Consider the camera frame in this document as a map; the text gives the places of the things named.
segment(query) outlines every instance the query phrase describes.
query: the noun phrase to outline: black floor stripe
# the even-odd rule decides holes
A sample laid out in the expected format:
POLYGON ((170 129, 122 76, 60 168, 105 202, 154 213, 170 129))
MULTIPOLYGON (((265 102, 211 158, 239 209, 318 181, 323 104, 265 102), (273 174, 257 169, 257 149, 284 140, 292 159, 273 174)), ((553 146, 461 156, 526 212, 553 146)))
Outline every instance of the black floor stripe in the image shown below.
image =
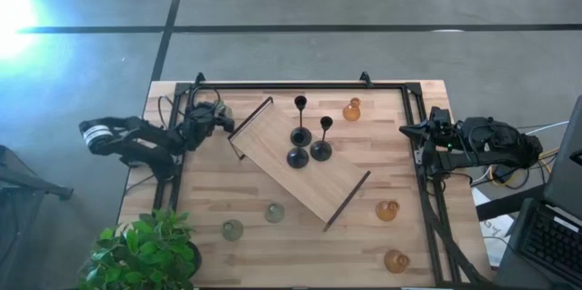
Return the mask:
POLYGON ((188 25, 182 34, 341 33, 341 32, 519 32, 580 31, 582 24, 542 25, 188 25))
POLYGON ((163 26, 36 26, 18 30, 19 34, 134 34, 162 33, 163 26))
POLYGON ((180 0, 172 0, 170 11, 167 14, 164 34, 162 35, 162 40, 160 41, 160 47, 157 50, 156 62, 154 63, 154 70, 152 71, 151 81, 159 81, 162 77, 167 49, 170 46, 170 39, 172 38, 172 32, 174 32, 174 23, 176 22, 176 16, 178 14, 179 7, 180 0))

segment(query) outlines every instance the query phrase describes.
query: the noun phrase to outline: keyboard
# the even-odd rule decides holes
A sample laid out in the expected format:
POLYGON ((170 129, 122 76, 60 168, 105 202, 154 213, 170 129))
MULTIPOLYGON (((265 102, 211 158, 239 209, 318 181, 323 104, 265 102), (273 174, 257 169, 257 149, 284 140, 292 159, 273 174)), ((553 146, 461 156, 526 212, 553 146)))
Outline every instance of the keyboard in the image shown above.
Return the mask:
POLYGON ((582 235, 578 226, 543 205, 532 213, 518 248, 520 254, 582 285, 582 235), (570 227, 555 221, 555 217, 570 227))

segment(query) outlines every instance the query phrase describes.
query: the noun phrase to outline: green potted plant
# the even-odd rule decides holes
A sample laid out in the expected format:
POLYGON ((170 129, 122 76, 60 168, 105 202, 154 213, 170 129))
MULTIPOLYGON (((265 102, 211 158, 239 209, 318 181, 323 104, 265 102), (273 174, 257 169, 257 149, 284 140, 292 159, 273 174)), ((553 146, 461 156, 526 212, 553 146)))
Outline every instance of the green potted plant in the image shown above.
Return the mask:
POLYGON ((189 290, 202 259, 190 242, 188 214, 141 214, 139 221, 107 228, 81 273, 81 289, 189 290))

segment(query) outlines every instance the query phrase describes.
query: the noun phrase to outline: wooden table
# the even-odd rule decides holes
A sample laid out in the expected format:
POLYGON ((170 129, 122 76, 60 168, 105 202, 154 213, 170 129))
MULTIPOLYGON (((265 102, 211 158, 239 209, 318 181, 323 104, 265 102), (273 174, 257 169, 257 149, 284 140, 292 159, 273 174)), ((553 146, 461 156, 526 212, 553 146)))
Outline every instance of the wooden table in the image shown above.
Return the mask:
MULTIPOLYGON (((419 82, 427 110, 433 105, 449 108, 443 81, 419 82)), ((146 120, 161 124, 157 98, 172 97, 175 85, 176 82, 152 83, 144 112, 146 120)), ((305 95, 308 102, 304 125, 319 134, 319 119, 331 116, 334 125, 326 140, 334 151, 372 174, 334 225, 323 233, 325 223, 320 218, 250 159, 239 161, 226 140, 227 134, 216 130, 194 153, 186 154, 178 201, 178 211, 190 212, 188 223, 196 229, 193 241, 203 256, 202 268, 193 278, 195 286, 434 285, 410 144, 398 132, 398 127, 406 123, 399 91, 221 90, 220 93, 232 108, 237 124, 269 96, 285 113, 298 118, 293 99, 305 95), (352 97, 361 99, 362 115, 356 122, 347 122, 342 109, 352 97), (383 200, 400 203, 400 211, 392 222, 376 217, 376 204, 383 200), (264 218, 266 206, 272 202, 282 204, 286 210, 285 219, 274 225, 264 218), (245 231, 240 240, 228 242, 221 236, 221 225, 233 218, 243 223, 245 231), (411 259, 403 274, 394 275, 384 268, 384 254, 391 249, 398 249, 411 259)), ((214 97, 200 92, 197 99, 214 97)), ((167 103, 162 106, 166 121, 170 108, 167 103)), ((418 122, 417 111, 413 113, 418 122)), ((127 186, 149 175, 151 171, 145 167, 132 170, 127 186)), ((152 180, 126 195, 119 222, 136 220, 138 214, 151 211, 155 190, 156 182, 152 180)), ((479 272, 490 275, 468 181, 462 176, 448 179, 445 198, 453 237, 479 272)), ((441 264, 448 276, 447 254, 438 242, 441 264)))

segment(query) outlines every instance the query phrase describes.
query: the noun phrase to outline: concrete floor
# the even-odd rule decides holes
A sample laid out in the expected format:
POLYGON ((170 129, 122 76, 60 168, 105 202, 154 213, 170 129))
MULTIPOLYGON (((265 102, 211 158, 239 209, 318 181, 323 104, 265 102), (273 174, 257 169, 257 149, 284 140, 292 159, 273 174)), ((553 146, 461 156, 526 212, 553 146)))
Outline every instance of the concrete floor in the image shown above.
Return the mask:
MULTIPOLYGON (((172 0, 28 1, 35 18, 16 21, 103 26, 164 25, 172 0)), ((182 0, 176 19, 177 25, 566 23, 582 23, 581 0, 182 0)), ((141 113, 161 34, 12 38, 27 47, 0 58, 0 144, 45 179, 75 189, 70 201, 44 201, 20 288, 70 287, 95 236, 115 224, 127 176, 117 157, 88 152, 77 125, 141 113)), ((173 35, 161 79, 191 80, 199 71, 212 80, 353 80, 361 71, 374 79, 444 79, 458 119, 491 115, 537 125, 569 118, 582 89, 580 47, 577 31, 173 35)), ((539 136, 549 149, 563 132, 539 136)), ((529 184, 538 183, 532 175, 529 184)))

